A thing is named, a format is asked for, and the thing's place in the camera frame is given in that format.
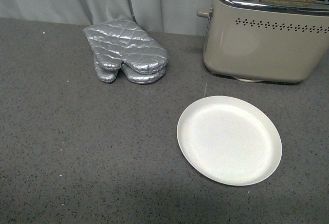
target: gray speckled countertop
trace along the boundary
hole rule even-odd
[[[204,67],[203,37],[150,33],[165,76],[105,84],[84,26],[0,21],[1,223],[329,223],[328,54],[300,84],[244,83]],[[223,185],[184,158],[178,119],[215,95],[277,127],[282,160],[265,181]]]

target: plate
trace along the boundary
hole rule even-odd
[[[181,114],[179,147],[204,176],[235,186],[259,183],[279,166],[280,135],[271,120],[243,100],[202,98]]]

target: oven mitt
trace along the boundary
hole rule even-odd
[[[107,70],[104,70],[103,68],[101,68],[97,61],[96,55],[94,55],[94,67],[95,67],[95,71],[96,71],[98,79],[104,83],[113,82],[116,79],[118,71],[119,71],[119,70],[107,71]]]
[[[159,80],[164,75],[166,68],[163,67],[158,72],[148,75],[137,73],[133,71],[130,67],[128,67],[126,64],[121,65],[121,70],[130,82],[133,82],[135,84],[151,84]]]
[[[125,63],[134,72],[154,74],[168,62],[167,51],[131,18],[92,25],[83,31],[104,70],[118,70]]]

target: toaster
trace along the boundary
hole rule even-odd
[[[329,49],[329,1],[212,0],[204,63],[241,81],[298,83]]]

